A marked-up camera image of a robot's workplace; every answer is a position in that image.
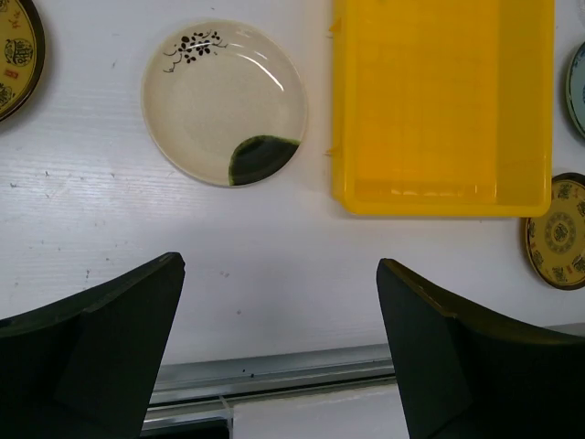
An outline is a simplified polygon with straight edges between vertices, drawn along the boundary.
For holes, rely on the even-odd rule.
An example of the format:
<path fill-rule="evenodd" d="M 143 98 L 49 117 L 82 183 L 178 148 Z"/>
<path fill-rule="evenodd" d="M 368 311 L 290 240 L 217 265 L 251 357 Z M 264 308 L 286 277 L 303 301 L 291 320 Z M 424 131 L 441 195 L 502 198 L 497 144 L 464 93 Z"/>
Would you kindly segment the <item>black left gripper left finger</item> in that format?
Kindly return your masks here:
<path fill-rule="evenodd" d="M 138 437 L 184 279 L 182 256 L 168 252 L 2 319 L 2 437 Z"/>

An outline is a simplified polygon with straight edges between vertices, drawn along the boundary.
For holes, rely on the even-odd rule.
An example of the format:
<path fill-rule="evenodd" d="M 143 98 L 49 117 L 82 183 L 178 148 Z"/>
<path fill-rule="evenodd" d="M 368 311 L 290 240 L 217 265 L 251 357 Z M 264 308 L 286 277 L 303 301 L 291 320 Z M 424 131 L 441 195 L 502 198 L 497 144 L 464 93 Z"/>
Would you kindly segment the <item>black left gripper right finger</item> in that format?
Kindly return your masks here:
<path fill-rule="evenodd" d="M 412 438 L 581 438 L 584 339 L 478 305 L 391 259 L 378 299 Z"/>

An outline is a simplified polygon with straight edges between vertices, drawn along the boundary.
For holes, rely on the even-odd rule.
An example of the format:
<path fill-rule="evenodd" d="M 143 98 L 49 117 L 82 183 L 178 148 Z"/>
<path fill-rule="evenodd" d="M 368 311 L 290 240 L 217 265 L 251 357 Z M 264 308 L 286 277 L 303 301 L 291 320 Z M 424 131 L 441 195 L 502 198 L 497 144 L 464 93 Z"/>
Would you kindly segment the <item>yellow ornate plate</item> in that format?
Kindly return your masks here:
<path fill-rule="evenodd" d="M 1 121 L 16 113 L 37 87 L 45 64 L 46 36 L 35 3 L 2 0 Z"/>
<path fill-rule="evenodd" d="M 526 254 L 537 275 L 559 290 L 584 286 L 584 175 L 553 177 L 547 213 L 525 221 Z"/>

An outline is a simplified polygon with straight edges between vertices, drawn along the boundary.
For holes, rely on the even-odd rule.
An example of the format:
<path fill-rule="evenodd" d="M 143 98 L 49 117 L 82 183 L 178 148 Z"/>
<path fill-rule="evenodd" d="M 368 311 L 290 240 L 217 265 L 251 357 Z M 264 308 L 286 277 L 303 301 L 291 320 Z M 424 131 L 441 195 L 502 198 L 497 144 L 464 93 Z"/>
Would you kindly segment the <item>cream plate black floral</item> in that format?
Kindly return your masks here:
<path fill-rule="evenodd" d="M 255 27 L 206 20 L 156 49 L 141 87 L 144 123 L 162 154 L 217 187 L 245 187 L 300 148 L 308 103 L 287 54 Z"/>

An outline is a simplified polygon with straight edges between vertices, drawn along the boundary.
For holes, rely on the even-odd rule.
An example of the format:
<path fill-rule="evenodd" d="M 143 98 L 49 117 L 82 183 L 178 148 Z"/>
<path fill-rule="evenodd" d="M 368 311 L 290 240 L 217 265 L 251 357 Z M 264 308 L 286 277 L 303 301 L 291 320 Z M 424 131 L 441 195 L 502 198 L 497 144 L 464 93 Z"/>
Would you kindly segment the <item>blue white patterned plate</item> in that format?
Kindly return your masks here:
<path fill-rule="evenodd" d="M 584 137 L 584 44 L 573 53 L 567 68 L 565 98 L 575 129 Z"/>

